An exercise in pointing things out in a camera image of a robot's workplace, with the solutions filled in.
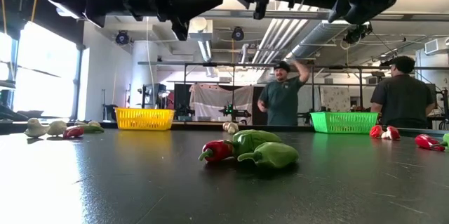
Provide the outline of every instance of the dark t-shirt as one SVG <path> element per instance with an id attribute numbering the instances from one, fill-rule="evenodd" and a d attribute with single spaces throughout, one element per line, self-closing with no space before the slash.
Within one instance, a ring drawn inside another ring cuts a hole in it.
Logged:
<path id="1" fill-rule="evenodd" d="M 259 100 L 268 108 L 269 126 L 297 126 L 297 92 L 303 83 L 298 77 L 265 86 Z"/>
<path id="2" fill-rule="evenodd" d="M 435 100 L 425 83 L 404 74 L 381 81 L 371 102 L 382 105 L 384 125 L 425 129 L 426 107 Z"/>

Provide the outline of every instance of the table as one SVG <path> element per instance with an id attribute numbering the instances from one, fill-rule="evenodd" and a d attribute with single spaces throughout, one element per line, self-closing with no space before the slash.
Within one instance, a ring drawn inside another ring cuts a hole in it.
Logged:
<path id="1" fill-rule="evenodd" d="M 221 131 L 0 136 L 0 223 L 447 223 L 449 156 L 358 135 L 282 132 L 299 164 L 198 161 Z"/>

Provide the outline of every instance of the man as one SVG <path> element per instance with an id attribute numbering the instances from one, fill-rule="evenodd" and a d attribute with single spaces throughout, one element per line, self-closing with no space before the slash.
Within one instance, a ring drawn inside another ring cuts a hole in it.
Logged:
<path id="1" fill-rule="evenodd" d="M 290 65 L 284 61 L 274 67 L 276 81 L 265 86 L 257 106 L 268 112 L 269 126 L 297 126 L 297 92 L 307 80 L 309 70 L 297 61 L 293 62 L 300 73 L 298 77 L 287 79 Z"/>
<path id="2" fill-rule="evenodd" d="M 382 113 L 382 123 L 400 128 L 425 129 L 435 107 L 430 88 L 410 77 L 415 61 L 407 56 L 391 60 L 391 78 L 381 81 L 371 98 L 371 112 Z"/>

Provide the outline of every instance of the baseball cap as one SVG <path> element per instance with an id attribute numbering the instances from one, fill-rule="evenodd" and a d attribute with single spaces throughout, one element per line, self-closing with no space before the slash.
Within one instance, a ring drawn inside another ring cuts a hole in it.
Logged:
<path id="1" fill-rule="evenodd" d="M 287 72 L 290 72 L 290 65 L 284 61 L 278 62 L 275 66 L 274 69 L 284 69 Z"/>

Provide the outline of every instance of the red pepper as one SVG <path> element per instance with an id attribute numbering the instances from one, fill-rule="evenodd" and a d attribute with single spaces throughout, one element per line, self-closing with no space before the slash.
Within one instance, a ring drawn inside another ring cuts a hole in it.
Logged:
<path id="1" fill-rule="evenodd" d="M 389 132 L 390 140 L 399 140 L 399 138 L 401 137 L 399 135 L 399 130 L 397 128 L 395 128 L 394 126 L 388 126 L 387 132 Z"/>
<path id="2" fill-rule="evenodd" d="M 207 162 L 217 162 L 232 156 L 232 145 L 226 144 L 223 140 L 213 140 L 206 143 L 199 160 L 206 159 Z"/>
<path id="3" fill-rule="evenodd" d="M 70 126 L 67 129 L 65 129 L 62 137 L 64 139 L 68 139 L 71 137 L 79 137 L 84 134 L 84 128 L 81 126 Z"/>
<path id="4" fill-rule="evenodd" d="M 425 134 L 420 134 L 416 136 L 415 143 L 419 147 L 424 148 L 426 150 L 444 151 L 445 146 L 446 147 L 448 146 L 447 142 L 439 143 L 437 140 Z"/>
<path id="5" fill-rule="evenodd" d="M 382 135 L 382 133 L 384 133 L 384 131 L 382 130 L 382 126 L 375 125 L 374 127 L 371 128 L 370 136 L 374 137 L 374 138 L 378 138 Z"/>

